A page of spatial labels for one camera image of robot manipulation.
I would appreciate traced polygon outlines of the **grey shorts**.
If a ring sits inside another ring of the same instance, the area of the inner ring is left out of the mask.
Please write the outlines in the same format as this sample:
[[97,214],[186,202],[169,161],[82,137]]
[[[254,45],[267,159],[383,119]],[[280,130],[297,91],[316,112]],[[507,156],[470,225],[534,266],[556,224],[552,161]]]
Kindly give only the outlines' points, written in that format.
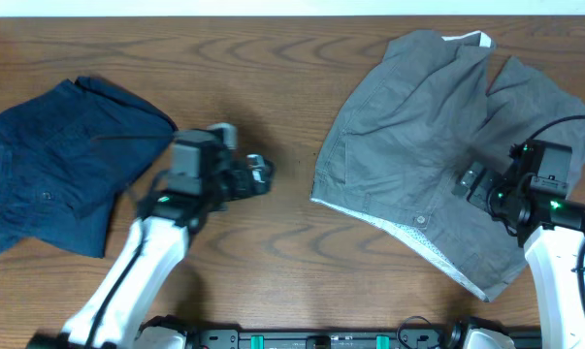
[[585,165],[585,105],[474,31],[417,30],[389,43],[342,106],[320,150],[311,199],[399,239],[483,301],[526,267],[504,226],[455,195],[474,161],[499,172],[529,136],[568,145],[569,183]]

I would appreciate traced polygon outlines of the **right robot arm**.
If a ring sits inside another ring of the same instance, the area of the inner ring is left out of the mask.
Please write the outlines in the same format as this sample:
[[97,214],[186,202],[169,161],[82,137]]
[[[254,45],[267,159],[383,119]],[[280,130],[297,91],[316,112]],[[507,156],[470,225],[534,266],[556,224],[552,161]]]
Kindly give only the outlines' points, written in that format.
[[523,249],[544,348],[585,348],[585,205],[567,198],[571,155],[566,145],[526,140],[510,150],[504,174],[474,162],[454,190]]

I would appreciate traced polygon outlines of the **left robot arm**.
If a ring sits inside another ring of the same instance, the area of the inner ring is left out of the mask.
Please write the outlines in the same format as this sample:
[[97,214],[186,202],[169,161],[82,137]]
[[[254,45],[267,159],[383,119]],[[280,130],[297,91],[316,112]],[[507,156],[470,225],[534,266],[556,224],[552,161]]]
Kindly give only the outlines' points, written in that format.
[[184,325],[146,314],[209,214],[267,194],[275,165],[256,153],[238,158],[237,130],[226,123],[177,132],[170,148],[169,169],[138,202],[126,243],[99,288],[58,335],[35,333],[28,347],[191,347]]

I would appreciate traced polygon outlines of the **folded navy blue shorts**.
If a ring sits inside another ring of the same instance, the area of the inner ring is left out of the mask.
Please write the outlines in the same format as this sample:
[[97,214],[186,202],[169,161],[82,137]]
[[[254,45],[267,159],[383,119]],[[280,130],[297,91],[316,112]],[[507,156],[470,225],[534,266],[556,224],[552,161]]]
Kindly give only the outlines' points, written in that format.
[[105,254],[115,200],[178,127],[104,79],[63,80],[0,113],[0,254],[26,238]]

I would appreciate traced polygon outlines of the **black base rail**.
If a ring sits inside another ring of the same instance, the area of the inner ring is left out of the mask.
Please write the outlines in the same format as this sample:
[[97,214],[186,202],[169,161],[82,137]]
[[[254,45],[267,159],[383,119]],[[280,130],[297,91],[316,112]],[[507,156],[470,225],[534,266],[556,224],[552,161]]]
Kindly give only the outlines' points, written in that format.
[[173,316],[144,323],[136,348],[178,349],[396,349],[515,348],[540,349],[538,328],[506,328],[469,317],[446,327],[409,318],[396,329],[244,330],[238,326],[189,326]]

